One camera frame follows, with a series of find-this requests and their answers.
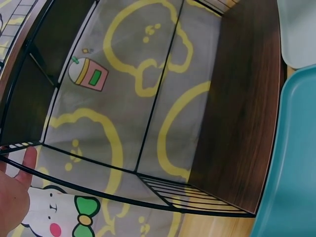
finger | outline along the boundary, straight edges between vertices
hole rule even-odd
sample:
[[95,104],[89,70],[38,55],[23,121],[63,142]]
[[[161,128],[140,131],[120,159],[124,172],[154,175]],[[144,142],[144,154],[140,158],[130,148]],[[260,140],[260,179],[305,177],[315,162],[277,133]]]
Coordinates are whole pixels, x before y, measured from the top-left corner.
[[2,171],[3,173],[5,173],[5,171],[6,171],[6,163],[3,161],[0,161],[0,171]]
[[[36,157],[36,149],[34,147],[28,147],[25,151],[22,164],[28,168],[35,169]],[[15,176],[15,179],[28,189],[32,182],[32,175],[23,170],[20,170],[19,173]]]

hand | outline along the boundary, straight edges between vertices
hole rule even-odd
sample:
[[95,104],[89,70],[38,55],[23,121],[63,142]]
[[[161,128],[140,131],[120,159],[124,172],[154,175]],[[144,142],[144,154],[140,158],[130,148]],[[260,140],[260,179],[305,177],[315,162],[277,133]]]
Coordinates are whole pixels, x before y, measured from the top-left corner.
[[[28,147],[24,154],[23,165],[31,169],[36,165],[37,151]],[[6,163],[0,161],[0,237],[16,228],[30,208],[28,189],[32,175],[22,170],[11,178],[5,174]]]

brown wood cabinet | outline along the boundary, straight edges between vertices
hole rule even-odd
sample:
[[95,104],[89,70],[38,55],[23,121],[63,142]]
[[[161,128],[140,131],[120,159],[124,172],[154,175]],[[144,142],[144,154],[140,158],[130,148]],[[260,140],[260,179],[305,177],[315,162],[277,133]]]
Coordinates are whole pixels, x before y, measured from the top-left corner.
[[284,79],[277,0],[241,0],[222,19],[190,184],[256,213]]

wooden floor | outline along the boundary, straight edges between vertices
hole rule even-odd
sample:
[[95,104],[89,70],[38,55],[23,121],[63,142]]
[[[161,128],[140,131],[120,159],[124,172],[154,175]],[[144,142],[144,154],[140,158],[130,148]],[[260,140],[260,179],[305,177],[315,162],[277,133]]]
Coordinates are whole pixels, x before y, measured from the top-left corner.
[[248,237],[254,220],[186,214],[179,237]]

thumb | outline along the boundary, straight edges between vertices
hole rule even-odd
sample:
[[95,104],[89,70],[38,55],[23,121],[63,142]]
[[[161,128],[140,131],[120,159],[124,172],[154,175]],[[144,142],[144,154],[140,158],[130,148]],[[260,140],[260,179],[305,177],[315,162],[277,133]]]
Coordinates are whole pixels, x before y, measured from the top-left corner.
[[[36,158],[37,150],[34,147],[28,147],[25,151],[22,164],[28,168],[35,169]],[[32,174],[20,170],[15,179],[28,189],[32,182]]]

